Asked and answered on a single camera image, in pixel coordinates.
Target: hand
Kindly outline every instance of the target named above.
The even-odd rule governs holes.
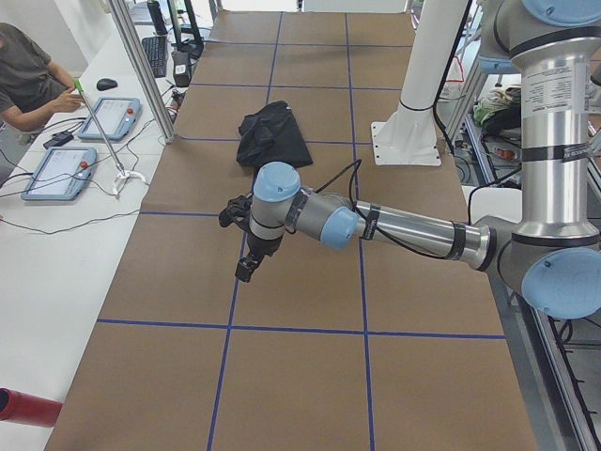
[[[69,87],[60,96],[49,102],[53,113],[72,113],[81,106],[84,98],[79,94],[72,94],[74,90],[75,86]]]

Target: red pipe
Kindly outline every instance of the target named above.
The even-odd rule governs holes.
[[[0,421],[51,428],[62,407],[58,401],[0,388]]]

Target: tablet screen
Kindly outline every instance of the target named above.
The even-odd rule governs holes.
[[[71,176],[77,173],[85,154],[85,150],[79,149],[57,148],[53,150],[28,193],[35,195],[64,194],[72,181]]]
[[[106,135],[115,134],[119,130],[119,125],[130,107],[128,99],[104,99],[96,109],[96,117]],[[93,119],[90,120],[86,133],[100,134],[98,127]]]

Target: person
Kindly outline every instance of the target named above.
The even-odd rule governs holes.
[[[82,104],[69,73],[24,32],[0,23],[0,118],[21,132],[33,132],[54,113]]]

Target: silver robot arm segment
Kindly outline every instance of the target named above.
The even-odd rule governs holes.
[[[586,92],[601,1],[486,0],[484,12],[481,67],[522,78],[522,220],[483,220],[500,236],[496,274],[553,317],[590,315],[601,257],[587,219]]]
[[[240,260],[237,277],[244,282],[250,281],[264,255],[275,252],[274,244],[279,246],[286,231],[298,230],[337,250],[343,249],[353,235],[367,241],[400,241],[411,250],[465,261],[480,271],[488,267],[496,245],[495,232],[488,225],[443,221],[362,201],[353,211],[351,202],[338,194],[318,194],[301,187],[299,173],[285,163],[263,166],[252,200],[244,199],[249,205],[245,211],[247,225],[242,228],[249,232],[252,256]],[[249,260],[254,262],[251,270]]]

